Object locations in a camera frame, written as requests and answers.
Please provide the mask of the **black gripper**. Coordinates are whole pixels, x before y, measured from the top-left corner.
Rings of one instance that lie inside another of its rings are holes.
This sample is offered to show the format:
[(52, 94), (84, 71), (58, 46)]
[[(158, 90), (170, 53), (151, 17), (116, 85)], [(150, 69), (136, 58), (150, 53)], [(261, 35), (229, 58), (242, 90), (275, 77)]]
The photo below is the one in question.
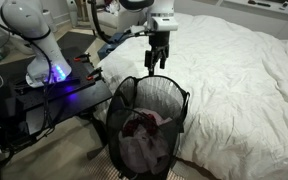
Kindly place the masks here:
[(148, 67), (149, 76), (154, 75), (155, 63), (160, 60), (160, 68), (165, 69), (166, 59), (169, 57), (170, 32), (155, 32), (149, 37), (150, 50), (145, 51), (145, 66)]

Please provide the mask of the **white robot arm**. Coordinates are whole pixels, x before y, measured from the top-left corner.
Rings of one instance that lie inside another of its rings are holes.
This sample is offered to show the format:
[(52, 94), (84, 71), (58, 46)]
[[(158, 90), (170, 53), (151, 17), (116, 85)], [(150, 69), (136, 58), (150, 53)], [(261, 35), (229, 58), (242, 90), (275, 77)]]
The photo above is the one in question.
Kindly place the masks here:
[[(156, 64), (165, 67), (169, 57), (169, 37), (178, 29), (174, 17), (175, 0), (119, 0), (129, 11), (146, 9), (147, 23), (130, 27), (133, 36), (149, 38), (145, 66), (154, 74)], [(63, 82), (72, 68), (63, 57), (44, 16), (39, 0), (0, 0), (0, 29), (28, 42), (35, 54), (27, 66), (26, 82), (32, 88)]]

